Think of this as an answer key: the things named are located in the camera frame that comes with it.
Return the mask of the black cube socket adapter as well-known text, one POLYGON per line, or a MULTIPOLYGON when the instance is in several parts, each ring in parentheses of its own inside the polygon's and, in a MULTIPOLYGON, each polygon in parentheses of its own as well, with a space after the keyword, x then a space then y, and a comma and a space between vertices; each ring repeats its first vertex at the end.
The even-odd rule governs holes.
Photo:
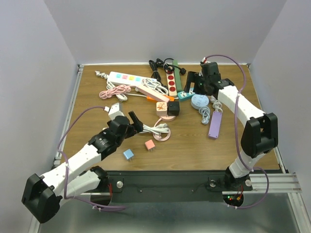
POLYGON ((169 101, 167 103, 168 116, 179 116, 179 113, 180 113, 179 101, 169 101))

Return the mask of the blue plug adapter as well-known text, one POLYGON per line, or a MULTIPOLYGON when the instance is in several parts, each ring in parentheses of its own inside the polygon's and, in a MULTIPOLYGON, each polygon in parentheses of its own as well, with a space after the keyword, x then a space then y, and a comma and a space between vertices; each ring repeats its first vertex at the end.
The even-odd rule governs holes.
POLYGON ((130 149, 123 152, 123 155, 127 161, 131 161, 134 158, 134 154, 130 149))

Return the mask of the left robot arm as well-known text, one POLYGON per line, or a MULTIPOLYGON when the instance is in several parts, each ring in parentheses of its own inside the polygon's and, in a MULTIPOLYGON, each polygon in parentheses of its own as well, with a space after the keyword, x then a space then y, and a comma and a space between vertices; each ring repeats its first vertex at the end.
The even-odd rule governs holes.
POLYGON ((69 200, 82 200, 82 193, 110 186, 107 172, 96 163, 113 154, 125 139, 142 132, 143 123, 131 111, 129 117, 116 116, 107 124, 61 165, 27 179, 21 202, 39 223, 52 219, 69 200))

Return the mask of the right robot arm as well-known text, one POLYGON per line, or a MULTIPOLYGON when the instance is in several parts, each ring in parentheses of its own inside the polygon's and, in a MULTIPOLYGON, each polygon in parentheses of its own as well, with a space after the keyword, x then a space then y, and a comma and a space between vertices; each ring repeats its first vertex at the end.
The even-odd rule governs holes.
POLYGON ((194 93, 215 97, 244 127, 242 137, 236 138, 238 157, 224 176, 225 187, 235 189, 245 183, 258 160, 278 145, 278 119, 275 114, 267 114, 254 106, 230 79, 221 78, 216 62, 200 66, 201 72, 188 72, 184 90, 189 91, 193 84, 194 93))

